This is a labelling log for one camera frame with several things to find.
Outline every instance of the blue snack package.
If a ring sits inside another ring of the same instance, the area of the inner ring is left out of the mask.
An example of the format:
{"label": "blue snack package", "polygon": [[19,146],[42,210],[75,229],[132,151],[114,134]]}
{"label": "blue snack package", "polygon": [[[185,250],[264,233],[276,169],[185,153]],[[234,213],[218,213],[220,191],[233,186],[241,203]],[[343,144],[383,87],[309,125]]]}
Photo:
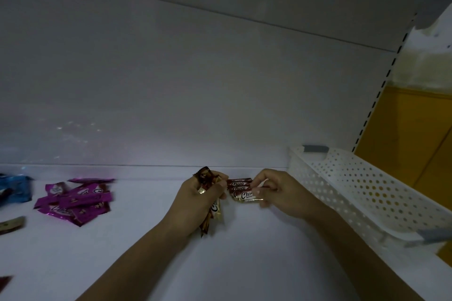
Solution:
{"label": "blue snack package", "polygon": [[27,202],[32,198],[30,178],[25,175],[0,174],[0,190],[10,190],[9,195],[0,201],[0,206],[7,203]]}

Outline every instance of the pile of purple packages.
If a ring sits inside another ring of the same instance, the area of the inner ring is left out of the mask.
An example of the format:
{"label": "pile of purple packages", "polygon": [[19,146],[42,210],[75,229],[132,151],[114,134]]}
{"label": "pile of purple packages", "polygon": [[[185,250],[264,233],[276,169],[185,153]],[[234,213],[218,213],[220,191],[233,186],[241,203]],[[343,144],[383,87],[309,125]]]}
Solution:
{"label": "pile of purple packages", "polygon": [[64,182],[46,184],[47,196],[39,198],[34,208],[77,226],[110,211],[112,195],[106,184],[113,182],[113,178],[72,178],[68,181],[81,185],[69,189]]}

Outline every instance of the perforated basket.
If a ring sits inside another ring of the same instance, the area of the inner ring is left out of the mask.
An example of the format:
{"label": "perforated basket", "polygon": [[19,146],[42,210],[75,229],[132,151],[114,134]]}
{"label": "perforated basket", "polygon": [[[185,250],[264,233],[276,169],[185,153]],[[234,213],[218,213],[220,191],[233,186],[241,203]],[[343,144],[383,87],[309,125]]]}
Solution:
{"label": "perforated basket", "polygon": [[338,211],[366,241],[389,237],[404,246],[452,239],[452,212],[353,153],[291,148],[288,172]]}

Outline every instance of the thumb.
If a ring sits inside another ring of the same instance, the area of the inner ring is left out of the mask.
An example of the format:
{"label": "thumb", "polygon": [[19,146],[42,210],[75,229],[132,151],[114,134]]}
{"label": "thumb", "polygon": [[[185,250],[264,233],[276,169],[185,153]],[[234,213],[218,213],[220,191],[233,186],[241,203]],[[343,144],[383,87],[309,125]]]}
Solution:
{"label": "thumb", "polygon": [[202,197],[206,200],[209,207],[223,194],[226,187],[227,183],[223,180],[218,182],[217,184],[214,184],[212,187],[202,193]]}
{"label": "thumb", "polygon": [[270,188],[257,187],[253,188],[252,192],[257,198],[264,199],[270,203],[274,203],[278,197],[278,191]]}

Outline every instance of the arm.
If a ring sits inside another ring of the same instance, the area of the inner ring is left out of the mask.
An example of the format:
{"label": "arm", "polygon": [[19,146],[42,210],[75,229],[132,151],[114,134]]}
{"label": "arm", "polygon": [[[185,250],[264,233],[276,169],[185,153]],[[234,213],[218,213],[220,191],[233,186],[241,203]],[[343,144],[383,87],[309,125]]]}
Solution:
{"label": "arm", "polygon": [[[264,181],[270,188],[257,188]],[[362,300],[422,300],[391,270],[336,211],[318,200],[283,171],[264,169],[253,180],[262,207],[273,204],[286,214],[304,218],[328,244]]]}
{"label": "arm", "polygon": [[152,288],[172,258],[198,229],[212,203],[223,194],[228,176],[203,194],[192,177],[185,181],[168,213],[152,230],[129,248],[115,263],[84,292],[77,301],[141,301]]}

